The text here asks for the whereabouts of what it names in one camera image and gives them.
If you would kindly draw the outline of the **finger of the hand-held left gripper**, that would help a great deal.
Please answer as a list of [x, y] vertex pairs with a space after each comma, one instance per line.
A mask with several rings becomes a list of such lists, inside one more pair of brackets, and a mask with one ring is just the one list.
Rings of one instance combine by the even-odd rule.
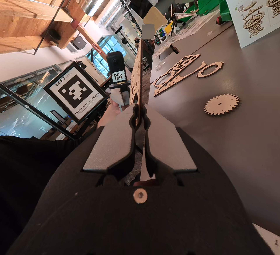
[[111, 99], [119, 105], [121, 112], [124, 110], [123, 107], [129, 105], [130, 94], [128, 90], [122, 92], [121, 88], [111, 88], [110, 96]]

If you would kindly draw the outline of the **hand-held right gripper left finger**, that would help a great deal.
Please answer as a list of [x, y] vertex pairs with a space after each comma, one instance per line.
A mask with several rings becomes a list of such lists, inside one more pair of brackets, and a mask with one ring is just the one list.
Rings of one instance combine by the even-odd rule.
[[106, 124], [94, 145], [84, 171], [109, 171], [133, 152], [137, 105], [132, 104]]

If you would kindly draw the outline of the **large wooden parts sheet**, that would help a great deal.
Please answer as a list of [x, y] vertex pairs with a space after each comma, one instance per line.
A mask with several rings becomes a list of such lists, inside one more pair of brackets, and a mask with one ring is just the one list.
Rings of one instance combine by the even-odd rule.
[[137, 56], [135, 59], [134, 67], [131, 75], [131, 88], [130, 88], [130, 102], [129, 105], [136, 103], [138, 105], [136, 127], [139, 127], [142, 121], [142, 55], [143, 40], [139, 40]]

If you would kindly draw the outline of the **oval wooden ring part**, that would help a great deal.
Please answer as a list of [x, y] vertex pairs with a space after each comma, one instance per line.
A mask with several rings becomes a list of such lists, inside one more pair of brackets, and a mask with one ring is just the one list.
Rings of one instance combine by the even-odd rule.
[[[223, 68], [223, 65], [224, 65], [224, 63], [222, 61], [214, 62], [209, 65], [206, 65], [202, 69], [199, 70], [199, 72], [197, 74], [197, 78], [206, 78], [206, 77], [212, 76], [212, 75], [216, 74], [218, 71], [220, 71]], [[206, 70], [208, 70], [209, 68], [212, 68], [212, 67], [215, 67], [215, 69], [212, 72], [210, 72], [208, 74], [204, 74], [204, 72]]]

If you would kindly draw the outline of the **person's left hand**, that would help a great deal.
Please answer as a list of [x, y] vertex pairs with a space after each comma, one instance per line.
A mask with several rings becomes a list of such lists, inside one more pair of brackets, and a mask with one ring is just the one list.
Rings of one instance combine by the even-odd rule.
[[120, 113], [122, 113], [128, 107], [129, 107], [129, 105], [119, 106], [118, 103], [116, 103], [115, 101], [113, 101], [110, 98], [110, 105], [108, 106], [107, 110], [105, 111], [102, 118], [98, 122], [97, 129], [102, 126], [105, 126], [109, 122], [113, 121], [115, 119], [115, 117], [117, 117]]

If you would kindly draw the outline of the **black easel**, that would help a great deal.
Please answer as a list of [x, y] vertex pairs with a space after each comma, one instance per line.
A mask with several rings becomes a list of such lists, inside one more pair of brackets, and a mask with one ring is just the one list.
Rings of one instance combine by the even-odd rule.
[[92, 122], [98, 123], [103, 116], [104, 112], [106, 111], [106, 106], [108, 103], [109, 97], [106, 97], [100, 104], [95, 107], [88, 116], [86, 116], [86, 119], [82, 122], [82, 126], [79, 128], [78, 132], [75, 134], [75, 139], [79, 139], [83, 136], [83, 134], [86, 132], [86, 129], [92, 125]]

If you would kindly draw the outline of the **wooden sheet with oval cutout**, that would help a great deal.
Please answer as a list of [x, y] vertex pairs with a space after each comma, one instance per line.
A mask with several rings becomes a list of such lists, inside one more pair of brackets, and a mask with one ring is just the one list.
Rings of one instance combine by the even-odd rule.
[[157, 96], [167, 88], [171, 87], [171, 84], [176, 83], [176, 78], [180, 76], [180, 73], [198, 59], [201, 54], [187, 55], [173, 65], [168, 71], [157, 78], [152, 85], [156, 87], [154, 96]]

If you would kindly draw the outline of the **black speaker box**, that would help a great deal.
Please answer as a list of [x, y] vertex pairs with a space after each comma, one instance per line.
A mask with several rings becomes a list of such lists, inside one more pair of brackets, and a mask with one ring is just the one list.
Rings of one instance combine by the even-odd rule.
[[82, 38], [82, 36], [77, 36], [73, 41], [72, 45], [77, 50], [82, 50], [86, 46], [86, 41]]

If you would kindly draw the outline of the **framed marker sign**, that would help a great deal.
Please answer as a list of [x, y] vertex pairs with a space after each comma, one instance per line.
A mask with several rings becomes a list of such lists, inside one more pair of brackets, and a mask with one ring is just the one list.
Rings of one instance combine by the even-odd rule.
[[77, 124], [108, 99], [85, 68], [81, 61], [74, 61], [44, 86], [44, 90]]

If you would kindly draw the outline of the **tan chair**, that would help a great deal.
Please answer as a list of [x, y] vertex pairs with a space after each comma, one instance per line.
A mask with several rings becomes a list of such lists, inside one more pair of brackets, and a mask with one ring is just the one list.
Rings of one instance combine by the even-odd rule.
[[143, 18], [144, 24], [154, 24], [155, 33], [161, 26], [167, 25], [165, 16], [155, 7], [152, 6], [146, 16]]

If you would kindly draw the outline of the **black ceiling lamp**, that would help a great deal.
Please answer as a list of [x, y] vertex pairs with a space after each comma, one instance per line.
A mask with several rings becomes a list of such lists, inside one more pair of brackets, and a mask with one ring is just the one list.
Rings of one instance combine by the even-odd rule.
[[58, 42], [61, 40], [61, 35], [54, 29], [49, 29], [48, 35], [54, 42]]

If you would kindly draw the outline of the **large wooden gear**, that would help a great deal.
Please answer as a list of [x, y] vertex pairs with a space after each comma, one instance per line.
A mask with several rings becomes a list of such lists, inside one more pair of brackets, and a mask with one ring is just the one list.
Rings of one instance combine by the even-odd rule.
[[208, 115], [223, 115], [239, 104], [239, 98], [233, 94], [223, 94], [210, 99], [204, 106]]

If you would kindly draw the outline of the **white paper sheets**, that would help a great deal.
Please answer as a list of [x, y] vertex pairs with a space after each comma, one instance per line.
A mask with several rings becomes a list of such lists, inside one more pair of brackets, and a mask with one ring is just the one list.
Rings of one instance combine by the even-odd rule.
[[182, 40], [188, 36], [191, 36], [195, 34], [200, 28], [202, 28], [203, 25], [205, 25], [217, 12], [213, 12], [210, 14], [207, 14], [205, 16], [202, 16], [198, 19], [195, 19], [193, 22], [191, 22], [189, 25], [187, 25], [184, 29], [181, 29], [178, 33], [176, 33], [173, 37], [171, 37], [168, 41], [163, 43], [163, 45], [155, 50], [152, 60], [157, 58], [160, 54], [162, 54], [170, 45], [172, 45], [174, 42]]

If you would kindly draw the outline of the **person's dark-clothed body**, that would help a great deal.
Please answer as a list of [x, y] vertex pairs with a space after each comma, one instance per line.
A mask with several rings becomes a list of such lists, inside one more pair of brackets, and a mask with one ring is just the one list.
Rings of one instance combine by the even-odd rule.
[[1, 254], [96, 254], [85, 205], [105, 174], [82, 169], [103, 129], [72, 141], [1, 136]]

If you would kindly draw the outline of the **folded assembly instruction leaflet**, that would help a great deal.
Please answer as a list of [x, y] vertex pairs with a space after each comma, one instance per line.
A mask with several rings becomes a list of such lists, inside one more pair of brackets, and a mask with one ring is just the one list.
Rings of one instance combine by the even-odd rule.
[[241, 48], [280, 27], [280, 0], [226, 0], [226, 3]]

